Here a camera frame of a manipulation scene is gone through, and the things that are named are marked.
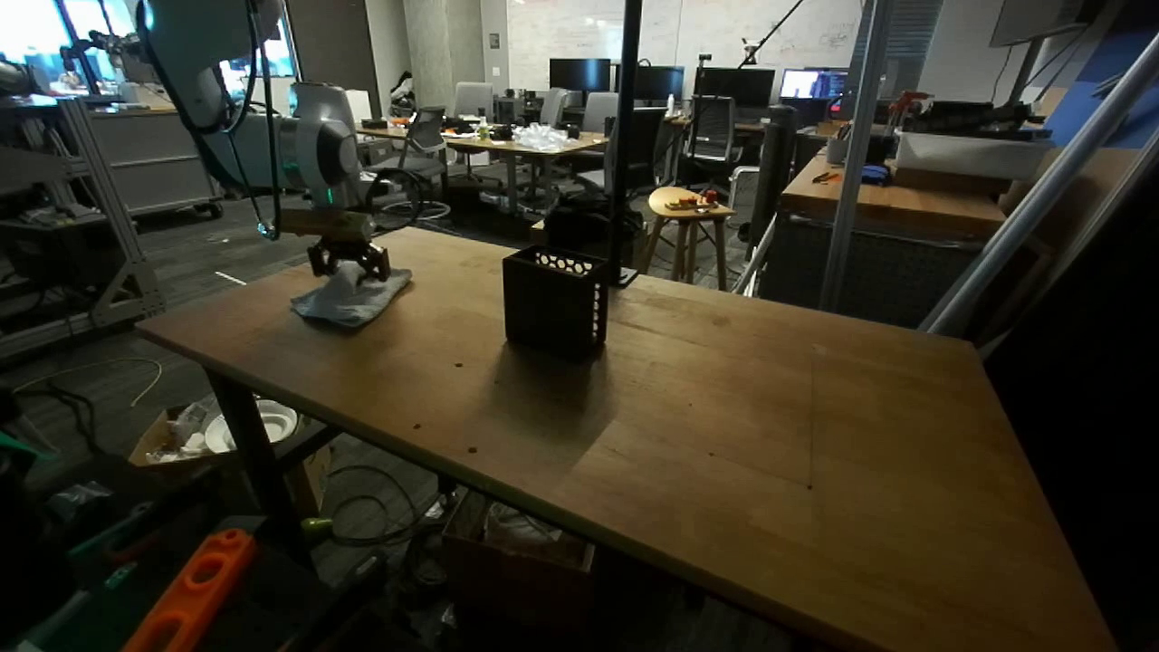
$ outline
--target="orange tool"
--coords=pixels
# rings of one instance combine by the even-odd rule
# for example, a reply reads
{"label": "orange tool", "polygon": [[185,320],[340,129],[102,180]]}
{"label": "orange tool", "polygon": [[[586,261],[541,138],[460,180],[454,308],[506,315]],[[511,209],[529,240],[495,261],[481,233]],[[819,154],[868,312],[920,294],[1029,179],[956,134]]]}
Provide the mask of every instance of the orange tool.
{"label": "orange tool", "polygon": [[189,652],[218,621],[256,556],[248,528],[209,533],[137,623],[127,652]]}

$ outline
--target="desk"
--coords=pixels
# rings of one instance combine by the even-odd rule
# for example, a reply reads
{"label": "desk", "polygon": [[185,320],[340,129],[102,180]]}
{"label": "desk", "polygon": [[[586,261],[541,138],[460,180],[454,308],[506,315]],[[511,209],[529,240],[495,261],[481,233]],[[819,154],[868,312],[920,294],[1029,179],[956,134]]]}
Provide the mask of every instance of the desk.
{"label": "desk", "polygon": [[579,134],[579,138],[569,138],[567,144],[559,149],[533,149],[533,144],[517,144],[517,143],[481,143],[474,134],[441,134],[445,149],[455,149],[455,154],[490,154],[490,157],[504,157],[506,160],[506,209],[513,214],[513,175],[517,175],[517,160],[533,160],[536,163],[536,179],[533,179],[533,198],[536,198],[536,189],[541,189],[541,163],[542,160],[569,160],[576,154],[586,154],[586,149],[602,149],[610,144],[610,138],[602,134]]}
{"label": "desk", "polygon": [[[819,149],[785,184],[780,209],[831,225],[841,198],[841,175],[844,168],[832,168],[826,149]],[[984,242],[1006,219],[995,203],[995,192],[995,180],[943,175],[861,184],[857,230]]]}
{"label": "desk", "polygon": [[384,242],[414,288],[355,338],[290,312],[308,269],[142,323],[248,472],[261,391],[822,640],[1111,650],[970,344],[638,278],[574,365],[504,344],[511,249]]}

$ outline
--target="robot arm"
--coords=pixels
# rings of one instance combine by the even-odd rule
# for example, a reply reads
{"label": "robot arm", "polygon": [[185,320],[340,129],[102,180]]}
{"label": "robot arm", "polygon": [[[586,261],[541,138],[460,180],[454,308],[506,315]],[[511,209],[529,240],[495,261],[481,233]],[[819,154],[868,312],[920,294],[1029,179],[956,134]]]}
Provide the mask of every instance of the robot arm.
{"label": "robot arm", "polygon": [[[276,233],[321,236],[321,265],[333,256],[359,256],[370,276],[378,265],[372,222],[359,208],[361,168],[355,149],[355,123],[340,91],[321,84],[298,84],[298,114],[250,114],[256,80],[256,49],[280,38],[280,0],[149,0],[154,27],[146,27],[146,0],[137,6],[137,32],[173,97],[180,123],[199,143],[213,179],[241,189],[301,189],[318,209],[276,214]],[[220,61],[250,58],[248,103],[230,97]]]}

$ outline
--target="black box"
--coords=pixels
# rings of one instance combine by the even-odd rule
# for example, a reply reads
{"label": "black box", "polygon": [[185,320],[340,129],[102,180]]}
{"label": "black box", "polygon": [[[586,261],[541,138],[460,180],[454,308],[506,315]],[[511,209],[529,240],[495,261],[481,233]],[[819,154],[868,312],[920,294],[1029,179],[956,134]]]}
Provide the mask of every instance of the black box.
{"label": "black box", "polygon": [[541,245],[517,249],[504,261],[504,315],[513,349],[595,360],[610,327],[610,265]]}

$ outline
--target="floor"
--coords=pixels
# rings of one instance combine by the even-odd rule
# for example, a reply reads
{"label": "floor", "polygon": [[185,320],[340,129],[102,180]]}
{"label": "floor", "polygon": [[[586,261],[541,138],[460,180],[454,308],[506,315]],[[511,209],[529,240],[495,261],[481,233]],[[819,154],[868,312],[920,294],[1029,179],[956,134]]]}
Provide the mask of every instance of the floor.
{"label": "floor", "polygon": [[[445,222],[422,230],[460,233],[511,245],[542,240],[542,233],[536,233],[529,222],[495,214],[470,192],[448,192],[448,198],[455,209]],[[162,288],[166,308],[224,294],[290,265],[303,265],[308,245],[308,240],[298,236],[263,240],[255,230],[250,203],[224,203],[224,219],[218,222],[189,214],[142,219],[137,233]],[[737,278],[742,265],[742,242],[737,233],[728,236],[728,269]],[[656,249],[658,276],[665,276],[665,265],[669,253]],[[709,245],[703,245],[696,282],[716,288]],[[84,396],[94,406],[92,432],[94,447],[102,449],[97,455],[116,459],[116,467],[132,476],[146,476],[123,463],[142,432],[162,410],[209,396],[199,365],[142,339],[132,327],[3,364],[0,385],[65,389]],[[74,410],[50,396],[23,397],[23,410],[24,414],[15,432],[41,449],[41,459],[24,480],[34,494],[53,494],[65,480],[75,480],[94,463]],[[393,650],[789,650],[785,630],[708,598],[669,575],[615,557],[614,552],[602,552],[599,600],[579,630],[529,630],[470,608],[454,608],[439,564],[401,564],[407,540],[400,533],[414,533],[410,527],[435,501],[431,472],[340,436],[321,483],[321,512],[333,518],[340,542],[331,540],[317,552],[318,575],[321,582],[337,587],[359,570],[359,560],[367,560],[370,552],[389,556],[393,582],[378,600],[378,614],[389,614],[389,634],[378,630],[372,639],[393,639]],[[250,507],[241,486],[232,486],[230,496],[236,501],[232,507]]]}

